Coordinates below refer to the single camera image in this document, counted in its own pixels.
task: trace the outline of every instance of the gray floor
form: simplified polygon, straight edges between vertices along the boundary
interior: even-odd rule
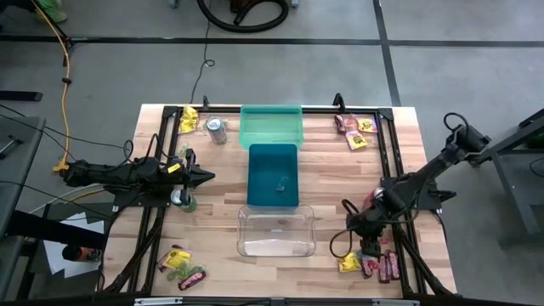
[[[210,37],[378,38],[371,0],[301,0],[285,24],[256,35],[232,35],[212,27]],[[224,0],[214,12],[231,19]],[[382,0],[389,38],[434,40],[539,40],[544,26],[539,0]],[[206,20],[195,1],[177,10],[167,1],[65,0],[70,34],[139,37],[203,37]],[[248,22],[277,11],[255,8]],[[24,11],[9,9],[0,23],[10,33],[48,34]],[[143,103],[184,103],[201,61],[202,45],[80,44],[73,56],[67,110],[77,137],[121,144],[132,138]],[[392,48],[403,106],[415,106],[428,157],[443,147],[442,116],[458,111],[480,131],[500,139],[544,103],[542,48]],[[211,45],[196,90],[212,103],[328,105],[341,92],[350,105],[391,105],[379,47]],[[64,75],[54,43],[1,42],[0,89],[37,90],[39,104],[5,103],[28,116],[44,116],[62,129]],[[112,163],[117,151],[72,142],[76,157]],[[28,184],[55,194],[68,190],[52,172],[62,151],[44,139]],[[522,226],[505,200],[490,164],[452,168],[440,179],[458,197],[445,205],[451,264],[458,291],[471,298],[543,304],[542,250],[503,251],[501,237]],[[26,191],[20,210],[48,200]],[[43,289],[42,295],[50,295]]]

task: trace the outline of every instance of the soda can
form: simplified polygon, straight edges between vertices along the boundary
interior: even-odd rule
[[[227,131],[221,119],[210,118],[206,122],[206,127],[214,144],[224,145],[227,143]]]

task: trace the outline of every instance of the wooden table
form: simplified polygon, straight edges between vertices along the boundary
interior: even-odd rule
[[[142,105],[134,135],[133,156],[143,156],[150,137],[157,133],[164,105]],[[246,204],[248,152],[238,143],[238,114],[218,115],[228,119],[226,145],[215,145],[202,129],[207,118],[201,115],[198,130],[179,136],[178,147],[188,144],[196,161],[216,178],[195,190],[198,208],[184,213],[167,209],[161,234],[159,257],[173,244],[193,252],[195,264],[207,267],[207,278],[188,291],[180,292],[175,283],[156,271],[154,296],[233,296],[287,298],[400,298],[400,282],[387,285],[377,281],[377,273],[364,280],[360,272],[340,274],[329,253],[329,240],[345,229],[341,200],[350,199],[358,207],[369,190],[378,186],[382,166],[377,136],[366,133],[368,146],[350,151],[346,140],[336,132],[331,115],[304,115],[304,143],[298,153],[300,204],[309,205],[315,214],[315,254],[307,258],[249,258],[236,251],[238,211]],[[427,160],[414,108],[394,108],[399,147],[405,172],[415,171]],[[389,148],[387,127],[384,128]],[[138,237],[141,208],[126,209],[113,225],[105,251],[106,285],[110,284],[133,254]],[[443,284],[455,291],[444,233],[437,218],[422,212],[415,221],[420,253]],[[394,249],[390,229],[384,231]],[[348,248],[348,235],[335,242],[338,253]],[[359,238],[355,235],[355,246]],[[406,254],[409,278],[416,290],[413,265]],[[139,286],[143,283],[147,258],[142,261]]]

